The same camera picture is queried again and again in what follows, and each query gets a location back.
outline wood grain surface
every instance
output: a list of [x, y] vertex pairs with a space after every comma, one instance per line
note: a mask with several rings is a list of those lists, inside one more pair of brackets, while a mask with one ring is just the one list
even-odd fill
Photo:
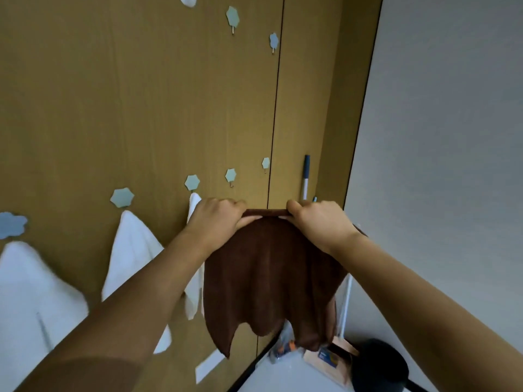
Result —
[[269, 208], [301, 198], [303, 160], [311, 156], [314, 197], [336, 58], [342, 0], [285, 0]]
[[345, 204], [382, 0], [343, 0], [318, 173], [318, 200]]
[[[279, 57], [268, 36], [280, 35], [282, 2], [0, 0], [0, 211], [27, 216], [22, 239], [93, 301], [122, 212], [114, 189], [134, 192], [129, 210], [163, 244], [186, 221], [188, 174], [203, 197], [267, 206]], [[214, 344], [180, 308], [138, 389], [226, 390], [256, 336], [240, 327], [231, 360], [196, 386]]]

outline hand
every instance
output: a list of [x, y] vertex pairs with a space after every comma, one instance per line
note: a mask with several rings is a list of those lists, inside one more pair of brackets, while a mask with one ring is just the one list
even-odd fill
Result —
[[336, 257], [352, 234], [360, 234], [336, 202], [287, 201], [292, 216], [282, 216], [294, 224], [318, 249]]
[[189, 219], [184, 232], [192, 234], [196, 242], [208, 251], [221, 248], [240, 228], [258, 220], [261, 216], [243, 217], [247, 209], [245, 201], [209, 198], [201, 200]]

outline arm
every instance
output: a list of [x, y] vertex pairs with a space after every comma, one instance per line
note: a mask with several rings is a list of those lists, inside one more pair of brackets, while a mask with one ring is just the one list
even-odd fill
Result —
[[[124, 368], [121, 373], [127, 379], [123, 382], [132, 388], [196, 270], [239, 228], [259, 218], [242, 218], [246, 207], [242, 201], [201, 201], [186, 228], [58, 344], [19, 391], [40, 390], [42, 385], [54, 388], [56, 382], [62, 386], [58, 390], [65, 390], [70, 385], [61, 382], [64, 373], [74, 373], [89, 383], [97, 382], [96, 378], [105, 373], [111, 373], [110, 377], [114, 378], [114, 371], [99, 373], [100, 367], [111, 366], [113, 370]], [[71, 368], [71, 363], [79, 365]], [[71, 382], [80, 384], [77, 378], [70, 378]], [[122, 383], [118, 379], [112, 381], [118, 386]], [[93, 386], [82, 385], [85, 390], [92, 390]]]
[[295, 224], [348, 270], [442, 392], [523, 391], [523, 356], [360, 234], [335, 202], [287, 203]]

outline gray wall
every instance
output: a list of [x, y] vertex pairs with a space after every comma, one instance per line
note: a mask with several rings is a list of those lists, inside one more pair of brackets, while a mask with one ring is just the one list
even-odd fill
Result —
[[[523, 0], [383, 1], [345, 210], [523, 352]], [[347, 327], [406, 354], [358, 284]]]

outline brown towel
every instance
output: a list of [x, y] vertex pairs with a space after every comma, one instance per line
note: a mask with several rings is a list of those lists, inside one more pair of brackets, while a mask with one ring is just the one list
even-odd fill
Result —
[[247, 210], [263, 218], [240, 229], [205, 264], [203, 305], [214, 343], [229, 357], [234, 332], [248, 323], [258, 336], [291, 322], [298, 345], [317, 351], [335, 334], [334, 294], [347, 272], [278, 216], [286, 210]]

